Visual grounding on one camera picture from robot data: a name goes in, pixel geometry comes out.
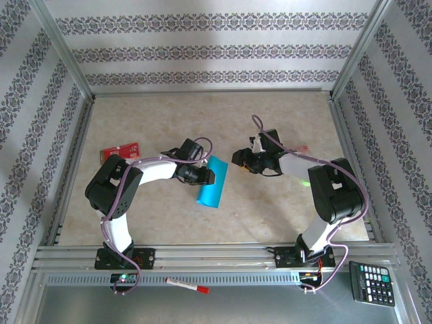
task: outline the marble surface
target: marble surface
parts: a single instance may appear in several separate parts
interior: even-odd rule
[[[294,242],[312,218],[311,189],[285,175],[265,178],[232,163],[257,129],[250,116],[275,128],[287,147],[307,144],[313,156],[342,156],[323,92],[238,92],[97,99],[60,245],[100,245],[95,211],[84,190],[100,167],[99,151],[138,142],[142,157],[179,147],[189,137],[209,137],[213,154],[229,162],[218,209],[196,202],[198,186],[158,180],[139,187],[128,211],[136,244],[203,242]],[[362,221],[346,226],[336,240],[368,240]]]

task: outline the patterned wallpaper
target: patterned wallpaper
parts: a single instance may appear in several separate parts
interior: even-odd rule
[[[432,10],[395,1],[339,99],[383,237],[432,323]]]
[[[95,93],[330,90],[375,0],[48,1]]]
[[[0,10],[0,323],[13,323],[83,96],[26,0],[0,0]]]

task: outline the purple cable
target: purple cable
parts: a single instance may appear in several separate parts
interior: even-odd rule
[[[348,256],[348,247],[345,244],[334,244],[334,243],[331,243],[330,240],[333,238],[333,236],[336,234],[336,232],[338,230],[340,230],[341,226],[349,224],[349,223],[353,223],[353,222],[359,220],[360,218],[363,218],[366,215],[366,213],[367,213],[367,211],[369,209],[369,199],[368,199],[367,191],[365,190],[365,187],[363,187],[362,184],[357,180],[356,177],[354,177],[350,172],[346,171],[344,168],[340,167],[339,165],[336,165],[336,164],[334,164],[332,162],[329,162],[329,161],[326,161],[326,160],[317,159],[315,157],[309,157],[307,155],[303,155],[303,154],[297,153],[297,152],[295,152],[293,150],[290,150],[290,149],[286,148],[284,145],[282,145],[281,143],[279,143],[278,141],[276,141],[273,137],[271,137],[270,135],[268,135],[268,133],[266,131],[264,131],[263,121],[257,115],[252,115],[252,121],[257,126],[257,128],[260,130],[260,132],[262,132],[271,142],[275,143],[278,147],[280,147],[281,149],[283,149],[285,152],[287,152],[289,154],[293,154],[296,157],[300,157],[300,158],[308,160],[308,161],[312,161],[312,162],[328,165],[330,167],[333,167],[333,168],[337,169],[338,171],[341,171],[343,174],[345,174],[347,177],[349,177],[356,184],[357,188],[362,193],[363,200],[364,200],[364,206],[363,206],[363,209],[362,209],[360,215],[358,215],[356,217],[353,217],[353,218],[351,218],[351,219],[349,219],[347,221],[341,222],[326,237],[326,241],[329,243],[330,246],[334,246],[334,247],[344,248],[345,249],[345,254],[342,257],[342,260],[339,262],[339,264],[337,265],[337,267],[333,270],[333,272],[331,273],[331,275],[321,285],[319,285],[318,287],[315,288],[312,285],[308,285],[307,283],[303,283],[302,284],[302,285],[307,286],[307,287],[310,288],[309,290],[306,290],[307,292],[316,292],[317,290],[320,290],[322,287],[324,287],[325,285],[327,285],[330,282],[330,280],[333,279],[333,277],[335,276],[335,274],[339,271],[340,267],[344,264],[344,262],[346,260],[346,257]]]
[[[122,192],[123,192],[123,187],[124,187],[124,184],[125,184],[125,181],[126,181],[126,176],[128,175],[128,173],[131,170],[131,168],[133,168],[135,165],[138,165],[138,164],[143,163],[143,162],[149,162],[149,161],[171,161],[171,162],[176,162],[176,163],[195,164],[197,162],[204,161],[207,157],[210,156],[211,151],[213,150],[213,143],[207,137],[198,137],[197,139],[195,139],[194,142],[196,142],[197,140],[206,140],[210,144],[209,152],[204,157],[201,157],[201,158],[199,158],[197,160],[185,161],[185,160],[179,160],[179,159],[172,159],[170,157],[146,157],[146,158],[143,158],[141,160],[137,160],[137,161],[129,164],[129,166],[124,171],[123,176],[121,177],[120,184],[119,184],[119,189],[117,191],[117,196],[115,197],[115,200],[113,202],[113,205],[112,205],[112,207],[111,207],[108,215],[106,217],[102,217],[101,218],[101,231],[102,231],[103,237],[104,237],[105,242],[107,243],[108,247],[110,247],[110,249],[112,249],[115,253],[117,253],[121,258],[123,258],[124,260],[126,260],[127,262],[129,262],[130,264],[132,264],[136,268],[136,270],[138,272],[137,275],[136,275],[135,284],[131,288],[129,288],[128,290],[126,290],[125,292],[122,292],[121,294],[123,296],[126,295],[126,294],[129,294],[132,290],[134,290],[136,287],[138,287],[138,284],[140,283],[140,280],[141,280],[141,269],[140,269],[140,267],[133,260],[131,260],[130,258],[128,258],[126,255],[122,254],[114,245],[111,244],[111,240],[110,240],[110,238],[108,236],[108,233],[107,233],[107,231],[105,229],[104,224],[105,224],[106,221],[111,220],[111,218],[113,217],[114,210],[117,207],[117,204],[119,203],[119,200],[120,200],[120,196],[122,195]],[[116,289],[117,288],[117,284],[118,284],[118,281],[114,284],[114,287],[113,287],[114,294],[117,294],[117,289]]]

